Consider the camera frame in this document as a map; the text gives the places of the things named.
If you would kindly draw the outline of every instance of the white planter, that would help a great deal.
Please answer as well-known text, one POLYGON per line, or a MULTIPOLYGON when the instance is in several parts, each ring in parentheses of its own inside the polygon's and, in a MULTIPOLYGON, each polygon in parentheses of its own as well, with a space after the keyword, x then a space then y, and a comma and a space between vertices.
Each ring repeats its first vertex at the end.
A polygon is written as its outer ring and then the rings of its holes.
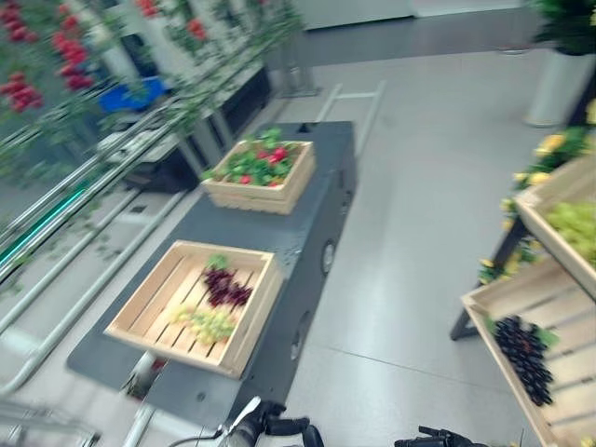
POLYGON ((569 56, 552 50, 525 122, 538 127, 561 124, 586 86, 594 62, 594 54, 569 56))

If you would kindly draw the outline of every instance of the black metal leg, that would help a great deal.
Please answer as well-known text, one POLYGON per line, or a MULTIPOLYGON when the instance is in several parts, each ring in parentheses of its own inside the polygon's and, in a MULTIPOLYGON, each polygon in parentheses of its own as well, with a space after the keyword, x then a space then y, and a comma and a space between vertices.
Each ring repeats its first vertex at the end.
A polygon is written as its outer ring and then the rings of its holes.
MULTIPOLYGON (((526 229, 525 225, 522 222, 522 219, 518 217, 511 229, 509 230, 508 234, 501 242, 496 254, 493 258, 493 264, 495 268, 502 268, 507 263, 509 257, 513 254, 516 247, 520 243, 523 237, 528 234, 528 230, 526 229)), ((473 335, 478 335, 478 331, 474 327, 468 327, 469 323, 469 315, 467 314, 466 309, 462 311, 457 322, 455 323, 454 327, 451 329, 450 337, 452 340, 456 341, 460 338, 471 337, 473 335)))

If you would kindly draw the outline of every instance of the wooden crate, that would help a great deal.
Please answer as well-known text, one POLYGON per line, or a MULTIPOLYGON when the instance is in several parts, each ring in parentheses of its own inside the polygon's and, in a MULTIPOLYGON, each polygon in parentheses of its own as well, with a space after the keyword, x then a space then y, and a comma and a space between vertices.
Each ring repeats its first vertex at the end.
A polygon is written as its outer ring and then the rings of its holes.
POLYGON ((238 378, 244 371, 283 276, 274 254, 176 241, 132 294, 106 333, 159 356, 238 378), (249 301, 231 310, 237 326, 230 338, 202 345, 181 323, 170 323, 180 305, 210 307, 203 278, 212 254, 223 254, 234 280, 252 287, 249 301))
MULTIPOLYGON (((308 184, 316 168, 315 149, 312 142, 284 142, 299 145, 300 155, 279 186, 257 186, 254 184, 238 184, 216 182, 213 179, 203 181, 211 200, 218 207, 236 208, 290 214, 298 198, 308 184)), ((247 142, 239 142, 215 168, 223 168, 230 156, 247 149, 247 142)))
POLYGON ((585 200, 596 200, 596 155, 569 162, 548 181, 520 193, 515 202, 526 227, 596 300, 596 270, 546 220, 557 203, 585 200))
POLYGON ((596 304, 551 258, 510 280, 498 280, 462 298, 543 446, 578 447, 596 436, 596 304), (519 315, 555 332, 547 351, 552 405, 535 406, 486 327, 485 317, 519 315))

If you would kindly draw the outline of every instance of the potted plant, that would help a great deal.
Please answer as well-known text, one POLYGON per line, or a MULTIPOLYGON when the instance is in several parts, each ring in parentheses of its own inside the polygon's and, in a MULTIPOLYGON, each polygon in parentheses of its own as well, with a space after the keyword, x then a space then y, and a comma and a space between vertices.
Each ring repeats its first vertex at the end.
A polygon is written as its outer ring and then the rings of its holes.
POLYGON ((546 71, 526 118, 534 126, 561 124, 594 70, 596 0, 535 0, 545 19, 536 42, 553 42, 546 71))

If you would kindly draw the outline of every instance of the dark gray cart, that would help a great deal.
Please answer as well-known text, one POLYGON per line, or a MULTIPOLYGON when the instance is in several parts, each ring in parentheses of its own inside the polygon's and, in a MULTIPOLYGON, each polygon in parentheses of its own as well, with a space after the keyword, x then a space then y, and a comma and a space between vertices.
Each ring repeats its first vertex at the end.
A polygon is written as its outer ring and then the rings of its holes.
POLYGON ((143 352, 103 331, 175 240, 272 251, 285 282, 241 379, 171 360, 144 402, 187 421, 217 427, 235 418, 254 396, 285 401, 356 192, 357 173, 351 123, 279 126, 285 140, 315 143, 317 170, 293 213, 216 208, 202 197, 81 340, 67 360, 71 370, 113 389, 125 384, 143 352))

